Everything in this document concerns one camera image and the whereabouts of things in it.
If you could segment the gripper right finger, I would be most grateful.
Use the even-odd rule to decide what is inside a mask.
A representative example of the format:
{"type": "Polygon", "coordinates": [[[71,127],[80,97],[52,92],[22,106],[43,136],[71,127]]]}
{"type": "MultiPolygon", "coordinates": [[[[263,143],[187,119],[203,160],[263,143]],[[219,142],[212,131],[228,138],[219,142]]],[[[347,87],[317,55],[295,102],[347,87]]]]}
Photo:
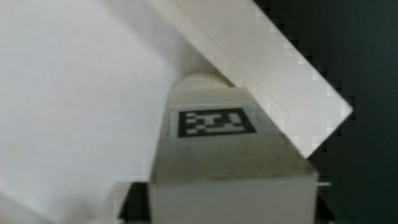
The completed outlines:
{"type": "Polygon", "coordinates": [[[336,224],[336,215],[327,204],[326,192],[331,187],[329,182],[317,183],[317,210],[315,210],[315,224],[336,224]]]}

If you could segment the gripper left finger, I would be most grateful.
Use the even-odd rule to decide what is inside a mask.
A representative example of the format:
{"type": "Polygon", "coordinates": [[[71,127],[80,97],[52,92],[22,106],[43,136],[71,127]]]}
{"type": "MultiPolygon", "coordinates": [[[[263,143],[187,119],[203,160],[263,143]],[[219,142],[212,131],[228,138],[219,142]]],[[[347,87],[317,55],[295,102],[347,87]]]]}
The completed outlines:
{"type": "Polygon", "coordinates": [[[150,224],[148,183],[119,182],[111,191],[111,224],[150,224]]]}

